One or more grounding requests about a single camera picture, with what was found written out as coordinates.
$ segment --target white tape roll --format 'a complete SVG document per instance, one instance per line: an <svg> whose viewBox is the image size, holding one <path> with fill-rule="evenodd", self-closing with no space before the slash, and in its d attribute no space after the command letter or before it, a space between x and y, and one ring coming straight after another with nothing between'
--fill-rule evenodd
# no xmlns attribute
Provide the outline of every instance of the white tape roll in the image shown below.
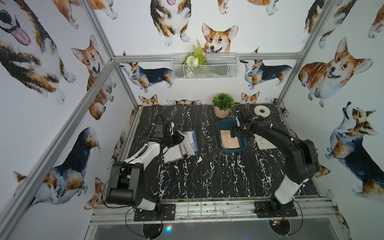
<svg viewBox="0 0 384 240"><path fill-rule="evenodd" d="M271 110L266 106L258 105L255 107L255 114L266 118L271 114Z"/></svg>

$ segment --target white flower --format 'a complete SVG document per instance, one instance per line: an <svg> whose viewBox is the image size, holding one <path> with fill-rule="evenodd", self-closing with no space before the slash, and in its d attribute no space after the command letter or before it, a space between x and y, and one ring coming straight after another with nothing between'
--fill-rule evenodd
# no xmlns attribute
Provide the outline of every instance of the white flower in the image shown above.
<svg viewBox="0 0 384 240"><path fill-rule="evenodd" d="M199 59L198 59L198 58L195 58L195 59L193 60L192 66L197 67L198 64L199 64Z"/></svg>

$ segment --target black marble tabletop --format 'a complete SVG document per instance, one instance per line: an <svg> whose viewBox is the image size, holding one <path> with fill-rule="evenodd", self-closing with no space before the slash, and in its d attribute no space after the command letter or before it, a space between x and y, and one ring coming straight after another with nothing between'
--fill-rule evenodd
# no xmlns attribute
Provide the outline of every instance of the black marble tabletop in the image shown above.
<svg viewBox="0 0 384 240"><path fill-rule="evenodd" d="M285 128L277 107L268 106L269 120ZM253 105L238 105L244 115L254 115ZM163 157L155 157L145 169L147 192L161 199L205 199L234 197L267 197L284 178L284 157L278 149L260 150L248 141L242 153L221 151L216 117L211 105L143 107L140 122L129 152L142 147L141 140L151 136L155 116L175 123L175 130L195 130L199 151L196 156L164 164ZM233 111L227 119L234 119ZM302 187L299 195L318 195L312 181Z"/></svg>

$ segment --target wire basket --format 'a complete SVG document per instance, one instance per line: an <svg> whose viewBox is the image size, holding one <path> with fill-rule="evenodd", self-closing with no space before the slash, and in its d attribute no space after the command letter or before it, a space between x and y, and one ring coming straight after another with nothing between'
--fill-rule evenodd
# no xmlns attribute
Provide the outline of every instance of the wire basket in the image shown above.
<svg viewBox="0 0 384 240"><path fill-rule="evenodd" d="M207 65L186 65L186 53L172 54L172 65L176 79L235 78L239 58L237 53L207 53Z"/></svg>

